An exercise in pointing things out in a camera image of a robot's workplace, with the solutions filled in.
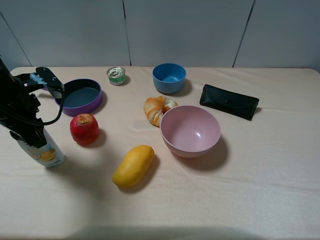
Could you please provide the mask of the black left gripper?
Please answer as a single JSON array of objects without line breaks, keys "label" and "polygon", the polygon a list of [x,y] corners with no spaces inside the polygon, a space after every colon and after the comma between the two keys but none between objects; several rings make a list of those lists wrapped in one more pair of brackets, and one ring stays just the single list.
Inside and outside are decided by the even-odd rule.
[{"label": "black left gripper", "polygon": [[36,117],[40,106],[37,97],[25,92],[23,84],[14,78],[5,64],[0,62],[0,125],[9,130],[10,136],[35,148],[41,148],[48,142],[44,127],[22,121],[43,121]]}]

